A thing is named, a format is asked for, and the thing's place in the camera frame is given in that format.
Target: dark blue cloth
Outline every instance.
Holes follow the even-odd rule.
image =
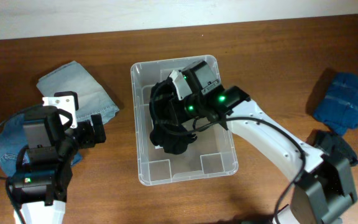
[[[11,177],[16,172],[16,158],[19,151],[27,145],[27,138],[23,129],[24,114],[19,114],[6,122],[3,131],[0,133],[0,168]],[[74,156],[71,166],[79,163],[82,156],[77,153]],[[27,153],[24,162],[29,161]]]
[[[338,73],[313,116],[341,136],[348,128],[357,128],[358,76],[352,73]]]

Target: folded fabric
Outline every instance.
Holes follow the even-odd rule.
[[[19,114],[7,121],[3,131],[0,133],[0,168],[8,177],[11,177],[16,172],[17,155],[27,145],[23,123],[24,114]],[[71,166],[81,160],[82,156],[77,153],[71,162]],[[23,161],[23,163],[28,163],[29,157],[27,153],[24,155]]]
[[[342,137],[335,133],[318,131],[314,146],[323,150],[328,155],[340,152],[340,154],[349,160],[352,167],[358,165],[357,154]]]
[[[119,111],[103,87],[76,61],[61,66],[39,79],[37,88],[43,96],[56,92],[74,91],[78,95],[77,121],[91,120],[92,114],[101,114],[103,124]]]
[[[358,76],[351,73],[338,73],[313,116],[341,136],[348,128],[357,128]]]

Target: white wall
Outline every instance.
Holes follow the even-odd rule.
[[[0,39],[358,13],[358,0],[0,0]]]

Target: green led light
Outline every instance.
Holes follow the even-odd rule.
[[[223,102],[225,99],[226,99],[225,96],[220,96],[220,97],[219,97],[219,102]]]

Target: light blue denim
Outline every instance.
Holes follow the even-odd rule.
[[[40,78],[37,88],[43,96],[53,96],[59,91],[76,92],[80,106],[77,121],[90,120],[92,114],[99,113],[106,124],[119,111],[103,87],[76,61]]]

